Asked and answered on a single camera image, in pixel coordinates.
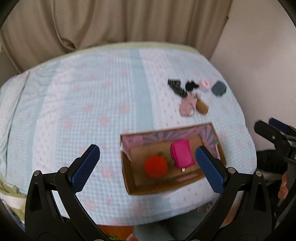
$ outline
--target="red knitted ball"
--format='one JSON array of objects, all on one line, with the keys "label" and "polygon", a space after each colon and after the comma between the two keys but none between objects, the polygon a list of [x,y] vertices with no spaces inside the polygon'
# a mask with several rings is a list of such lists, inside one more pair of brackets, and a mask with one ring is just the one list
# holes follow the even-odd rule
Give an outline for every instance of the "red knitted ball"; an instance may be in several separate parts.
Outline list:
[{"label": "red knitted ball", "polygon": [[144,162],[144,171],[148,177],[162,177],[168,171],[166,160],[162,156],[152,156]]}]

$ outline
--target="pink purse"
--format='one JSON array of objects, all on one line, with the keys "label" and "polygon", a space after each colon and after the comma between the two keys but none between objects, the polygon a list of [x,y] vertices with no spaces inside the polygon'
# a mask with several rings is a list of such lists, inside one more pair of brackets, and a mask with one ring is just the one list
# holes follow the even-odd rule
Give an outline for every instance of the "pink purse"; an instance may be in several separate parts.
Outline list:
[{"label": "pink purse", "polygon": [[170,154],[178,168],[184,169],[195,164],[191,156],[189,140],[174,141],[170,146]]}]

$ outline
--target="beige curtain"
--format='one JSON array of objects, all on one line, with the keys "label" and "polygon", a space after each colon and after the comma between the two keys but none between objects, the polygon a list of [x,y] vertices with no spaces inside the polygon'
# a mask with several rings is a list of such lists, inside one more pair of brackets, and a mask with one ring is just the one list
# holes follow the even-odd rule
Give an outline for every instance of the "beige curtain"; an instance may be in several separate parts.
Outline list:
[{"label": "beige curtain", "polygon": [[0,40],[19,72],[90,46],[127,41],[190,45],[209,58],[231,0],[20,0]]}]

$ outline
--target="light blue bedsheet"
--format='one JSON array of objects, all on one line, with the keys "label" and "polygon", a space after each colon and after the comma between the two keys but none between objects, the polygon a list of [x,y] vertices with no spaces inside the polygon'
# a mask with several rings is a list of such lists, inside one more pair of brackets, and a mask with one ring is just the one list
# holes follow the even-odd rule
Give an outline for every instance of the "light blue bedsheet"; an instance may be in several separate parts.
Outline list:
[{"label": "light blue bedsheet", "polygon": [[[168,78],[180,79],[183,87],[187,80],[198,83],[206,78],[212,84],[220,80],[227,92],[216,97],[211,90],[197,90],[209,113],[203,116],[196,111],[185,118]],[[20,88],[16,94],[5,94],[16,86]],[[216,197],[206,179],[173,191],[129,196],[121,171],[122,133],[212,122],[227,166],[244,173],[256,168],[255,147],[242,110],[221,74],[198,52],[165,47],[78,52],[12,78],[1,89],[0,110],[8,106],[10,96],[14,104],[1,116],[6,125],[0,126],[0,134],[4,133],[0,167],[6,181],[26,193],[34,170],[56,172],[96,144],[100,161],[77,196],[98,224],[154,222]],[[57,205],[66,216],[60,201]]]}]

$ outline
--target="white wall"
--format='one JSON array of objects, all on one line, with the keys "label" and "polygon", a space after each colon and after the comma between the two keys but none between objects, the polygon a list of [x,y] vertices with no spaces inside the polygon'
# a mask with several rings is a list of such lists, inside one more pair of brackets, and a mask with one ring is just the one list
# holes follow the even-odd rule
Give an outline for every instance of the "white wall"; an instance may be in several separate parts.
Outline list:
[{"label": "white wall", "polygon": [[237,98],[257,150],[256,120],[296,127],[296,27],[277,0],[233,0],[211,58]]}]

